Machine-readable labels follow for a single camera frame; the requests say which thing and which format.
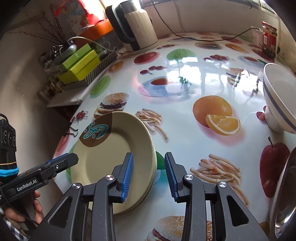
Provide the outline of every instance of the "apple stem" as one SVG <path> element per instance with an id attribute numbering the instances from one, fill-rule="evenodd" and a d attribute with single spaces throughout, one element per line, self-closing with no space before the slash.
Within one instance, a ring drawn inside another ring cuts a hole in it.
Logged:
<path id="1" fill-rule="evenodd" d="M 272 144 L 272 142 L 271 142 L 271 138 L 270 137 L 268 137 L 268 140 L 269 140 L 269 142 L 270 142 L 270 144 L 271 144 L 271 147 L 273 148 L 274 147 L 274 145 Z"/>

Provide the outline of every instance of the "beige plate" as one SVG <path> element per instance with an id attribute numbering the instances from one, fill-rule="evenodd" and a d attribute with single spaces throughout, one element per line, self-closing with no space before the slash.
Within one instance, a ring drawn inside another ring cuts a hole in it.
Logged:
<path id="1" fill-rule="evenodd" d="M 113 204 L 114 214 L 131 210 L 149 193 L 157 167 L 156 154 L 149 131 L 137 117 L 121 111 L 101 116 L 84 130 L 73 152 L 79 162 L 71 167 L 71 179 L 83 185 L 111 174 L 127 152 L 133 154 L 128 197 L 123 204 Z"/>

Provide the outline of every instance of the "screw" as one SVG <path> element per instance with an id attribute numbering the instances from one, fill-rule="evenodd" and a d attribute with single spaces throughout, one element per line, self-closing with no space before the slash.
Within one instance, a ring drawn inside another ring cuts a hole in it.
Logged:
<path id="1" fill-rule="evenodd" d="M 227 183 L 224 182 L 224 181 L 220 181 L 220 182 L 218 182 L 218 185 L 219 185 L 220 187 L 222 187 L 222 188 L 227 187 Z"/>
<path id="2" fill-rule="evenodd" d="M 107 175 L 105 178 L 107 181 L 112 181 L 115 177 L 113 175 Z"/>
<path id="3" fill-rule="evenodd" d="M 72 185 L 72 188 L 73 189 L 79 189 L 81 187 L 81 184 L 80 183 L 74 183 L 73 185 Z"/>
<path id="4" fill-rule="evenodd" d="M 193 176 L 191 174 L 186 174 L 185 175 L 185 179 L 186 180 L 192 180 L 193 179 Z"/>

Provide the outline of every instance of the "glass jar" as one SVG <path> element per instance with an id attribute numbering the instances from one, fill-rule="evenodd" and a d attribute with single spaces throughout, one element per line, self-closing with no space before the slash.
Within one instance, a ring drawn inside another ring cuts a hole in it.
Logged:
<path id="1" fill-rule="evenodd" d="M 270 58 L 275 58 L 277 29 L 266 22 L 262 22 L 262 26 L 263 26 L 262 52 L 267 56 L 269 56 Z"/>

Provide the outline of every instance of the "checkered sleeve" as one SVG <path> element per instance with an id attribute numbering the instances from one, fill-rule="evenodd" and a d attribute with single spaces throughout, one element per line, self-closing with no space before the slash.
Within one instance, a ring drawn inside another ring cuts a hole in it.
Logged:
<path id="1" fill-rule="evenodd" d="M 12 224 L 9 222 L 4 215 L 4 210 L 2 207 L 0 207 L 0 214 L 3 217 L 4 221 L 6 222 L 7 226 L 11 230 L 11 232 L 14 234 L 14 236 L 19 240 L 19 241 L 28 241 L 28 237 L 22 235 Z"/>

